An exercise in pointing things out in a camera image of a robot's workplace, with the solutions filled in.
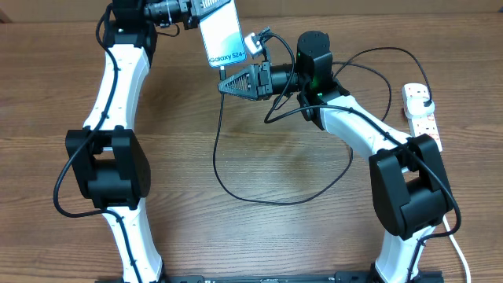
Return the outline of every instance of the phone screen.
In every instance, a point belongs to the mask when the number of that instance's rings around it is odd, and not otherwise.
[[[246,60],[234,0],[201,20],[200,30],[211,67],[217,68]]]

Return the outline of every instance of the wooden table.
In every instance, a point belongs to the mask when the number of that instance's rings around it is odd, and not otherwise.
[[[503,276],[503,15],[414,15],[243,19],[243,33],[270,25],[295,50],[309,30],[328,32],[337,60],[376,46],[415,53],[430,79],[442,153],[463,214],[456,238],[475,282]],[[66,219],[52,200],[68,158],[64,136],[79,129],[100,86],[104,53],[95,23],[0,24],[0,281],[91,282],[120,277],[119,254],[100,216]],[[288,61],[270,41],[274,63]],[[401,87],[423,80],[405,54],[381,51],[358,59],[391,81],[387,122],[408,130]],[[361,105],[384,114],[387,87],[365,70],[340,75]],[[234,200],[211,167],[220,96],[198,31],[159,38],[141,92],[136,133],[152,168],[147,200],[157,249],[169,274],[204,276],[327,274],[367,270],[380,252],[369,169],[359,156],[316,200],[293,207]],[[263,124],[270,101],[226,100],[218,168],[242,197],[300,200],[346,166],[348,148],[299,115]],[[288,108],[295,108],[292,102]],[[61,189],[70,211],[87,211],[73,173]],[[451,224],[454,218],[449,214]],[[464,274],[447,239],[429,241],[424,270],[447,282]]]

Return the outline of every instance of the white robotic arm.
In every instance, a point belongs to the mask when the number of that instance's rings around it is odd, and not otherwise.
[[[138,48],[133,44],[115,44],[109,50],[117,61],[119,78],[110,110],[108,110],[108,119],[100,130],[114,130],[116,126],[134,130],[134,117],[140,89],[150,70],[149,57],[145,48]],[[112,88],[113,63],[107,53],[105,56],[105,73],[101,80],[100,91],[91,114],[84,122],[84,127],[91,129],[98,124]]]
[[[405,144],[410,135],[389,127],[384,122],[364,110],[352,95],[340,96],[328,101],[327,105],[353,108],[354,110],[369,117],[390,136]],[[394,149],[396,144],[386,139],[374,127],[364,121],[363,118],[355,114],[337,109],[322,108],[320,117],[323,127],[331,134],[344,140],[353,148],[365,161],[376,154],[381,149]],[[417,241],[435,230],[435,227],[427,226],[416,233],[408,240],[403,240],[400,236],[393,236],[389,232],[384,232],[384,242],[381,253],[375,262],[376,272],[385,283],[406,282],[408,268],[413,259],[414,249]],[[419,256],[414,264],[413,277],[417,276],[420,254],[424,247],[420,248]]]
[[[131,243],[131,252],[136,261],[141,281],[158,282],[163,272],[163,260],[152,240],[145,207],[145,198],[140,199],[138,208],[134,210],[130,210],[128,207],[110,207],[108,209],[123,217],[126,233]],[[123,231],[117,223],[116,217],[110,214],[103,214],[103,216],[110,225],[113,236],[116,239],[120,258],[123,262],[124,282],[138,282],[137,275],[131,266],[129,255],[127,254]]]
[[[352,95],[340,96],[327,102],[327,105],[342,106],[353,108],[354,110],[369,117],[390,136],[405,144],[409,134],[402,133],[389,127],[372,114],[364,110],[354,99]],[[355,114],[337,109],[321,108],[320,117],[323,127],[330,134],[341,138],[350,147],[352,147],[364,160],[368,160],[380,149],[393,149],[396,144],[386,139],[368,122]]]

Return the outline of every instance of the electrical outlet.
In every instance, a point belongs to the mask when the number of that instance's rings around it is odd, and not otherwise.
[[[409,121],[410,134],[413,137],[427,134],[433,138],[439,151],[442,152],[439,128],[435,121],[435,104],[425,107],[424,101],[429,99],[428,89],[419,83],[408,83],[402,88],[403,108]]]

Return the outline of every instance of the green led light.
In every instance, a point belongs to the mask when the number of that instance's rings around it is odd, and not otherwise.
[[[318,81],[317,77],[314,77],[313,81],[311,82],[311,89],[317,89],[320,85],[320,82]]]

